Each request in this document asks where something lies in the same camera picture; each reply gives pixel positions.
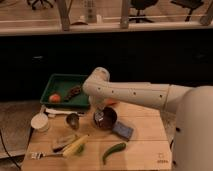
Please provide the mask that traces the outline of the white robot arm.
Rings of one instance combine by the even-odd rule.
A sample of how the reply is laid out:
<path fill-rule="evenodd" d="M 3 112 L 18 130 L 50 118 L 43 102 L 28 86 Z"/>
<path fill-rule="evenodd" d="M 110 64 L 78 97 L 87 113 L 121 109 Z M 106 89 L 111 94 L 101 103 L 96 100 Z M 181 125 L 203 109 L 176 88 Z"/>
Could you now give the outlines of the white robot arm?
<path fill-rule="evenodd" d="M 83 91 L 98 108 L 106 98 L 176 114 L 172 171 L 213 171 L 213 86 L 110 82 L 97 67 Z"/>

